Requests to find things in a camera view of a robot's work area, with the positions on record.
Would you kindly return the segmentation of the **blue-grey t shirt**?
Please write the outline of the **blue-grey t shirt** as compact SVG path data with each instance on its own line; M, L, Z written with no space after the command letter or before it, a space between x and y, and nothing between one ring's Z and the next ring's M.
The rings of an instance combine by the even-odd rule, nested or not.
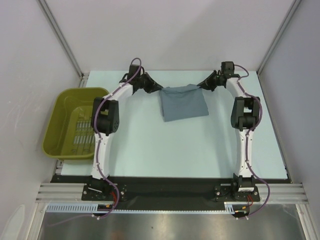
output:
M163 120L172 122L209 115L202 89L194 84L165 87L160 90Z

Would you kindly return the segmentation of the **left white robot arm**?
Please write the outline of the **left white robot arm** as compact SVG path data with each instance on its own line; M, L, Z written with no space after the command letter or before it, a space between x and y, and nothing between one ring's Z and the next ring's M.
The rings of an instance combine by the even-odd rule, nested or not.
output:
M111 144L120 126L120 103L140 89L151 94L162 88L142 66L131 64L114 91L94 99L91 117L95 139L94 159L87 186L98 199L107 199L116 189L108 177Z

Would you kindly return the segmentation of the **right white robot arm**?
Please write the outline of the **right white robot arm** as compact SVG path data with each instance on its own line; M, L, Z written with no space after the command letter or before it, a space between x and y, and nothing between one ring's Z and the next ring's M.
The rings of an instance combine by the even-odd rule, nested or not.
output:
M241 85L241 76L230 71L213 71L197 86L203 90L214 91L223 86L234 98L230 116L231 127L236 135L236 171L226 193L228 200L244 202L249 194L255 192L255 175L252 168L252 144L256 127L261 122L261 103L256 96L249 94Z

